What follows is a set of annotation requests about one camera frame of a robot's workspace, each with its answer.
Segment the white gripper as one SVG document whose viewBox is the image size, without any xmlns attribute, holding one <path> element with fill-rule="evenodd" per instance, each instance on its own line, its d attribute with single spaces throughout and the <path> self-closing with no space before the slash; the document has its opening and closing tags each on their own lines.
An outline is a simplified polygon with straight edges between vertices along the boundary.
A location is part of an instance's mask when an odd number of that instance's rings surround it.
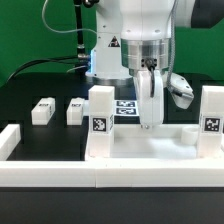
<svg viewBox="0 0 224 224">
<path fill-rule="evenodd" d="M 158 70 L 138 71 L 134 85 L 140 123 L 142 126 L 156 126 L 164 120 L 163 81 Z"/>
</svg>

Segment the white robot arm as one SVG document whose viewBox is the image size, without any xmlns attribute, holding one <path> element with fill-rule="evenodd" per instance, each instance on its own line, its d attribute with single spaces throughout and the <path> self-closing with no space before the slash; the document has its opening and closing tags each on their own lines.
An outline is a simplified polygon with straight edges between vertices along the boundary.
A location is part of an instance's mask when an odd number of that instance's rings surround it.
<svg viewBox="0 0 224 224">
<path fill-rule="evenodd" d="M 83 0 L 96 8 L 97 43 L 87 75 L 101 83 L 132 79 L 143 126 L 164 119 L 163 90 L 180 108 L 194 95 L 172 82 L 177 27 L 211 28 L 224 0 Z"/>
</svg>

